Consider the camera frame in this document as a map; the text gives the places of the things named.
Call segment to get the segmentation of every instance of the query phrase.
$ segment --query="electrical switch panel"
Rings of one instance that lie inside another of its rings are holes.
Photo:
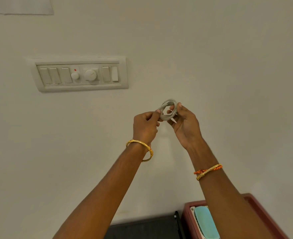
[[[128,88],[125,57],[27,58],[39,91]]]

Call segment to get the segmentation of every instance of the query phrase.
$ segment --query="white wall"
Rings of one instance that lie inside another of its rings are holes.
[[[51,238],[168,98],[293,238],[293,0],[51,1],[0,15],[1,239]],[[48,54],[124,55],[130,88],[41,94],[23,58]],[[168,124],[152,148],[114,222],[204,198]]]

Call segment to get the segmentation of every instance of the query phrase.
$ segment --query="bangle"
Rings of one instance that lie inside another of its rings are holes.
[[[218,170],[218,169],[221,169],[223,168],[223,166],[219,163],[217,165],[214,165],[213,167],[209,168],[209,169],[201,169],[199,171],[196,171],[194,172],[194,174],[199,174],[197,177],[196,177],[196,180],[200,180],[200,178],[204,177],[205,174],[207,174],[208,172],[210,171],[213,171],[213,170]]]
[[[130,143],[132,143],[132,142],[138,142],[138,143],[144,145],[145,147],[147,147],[147,149],[149,150],[149,152],[150,152],[150,157],[149,157],[148,159],[142,160],[142,162],[149,161],[149,160],[152,158],[152,156],[153,156],[153,150],[152,150],[147,144],[145,144],[144,142],[141,142],[141,141],[139,141],[139,140],[131,139],[130,141],[128,141],[128,142],[126,143],[126,146],[128,147],[128,145],[129,145]]]

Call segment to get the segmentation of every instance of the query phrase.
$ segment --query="maroon tray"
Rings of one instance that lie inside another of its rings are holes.
[[[247,193],[242,194],[242,196],[250,204],[250,206],[257,213],[257,215],[262,219],[262,221],[268,227],[269,231],[272,233],[274,238],[289,239],[252,194]],[[194,220],[190,208],[192,206],[197,207],[206,205],[207,203],[205,200],[188,202],[184,205],[181,222],[185,233],[188,234],[192,239],[201,239],[201,235],[198,231],[196,221]]]

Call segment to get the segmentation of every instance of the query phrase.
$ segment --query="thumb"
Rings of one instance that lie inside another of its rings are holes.
[[[177,104],[177,114],[184,119],[188,117],[188,109],[182,106],[181,102]]]
[[[149,121],[157,122],[160,119],[161,111],[158,109],[155,112],[153,112],[152,117],[149,119]]]

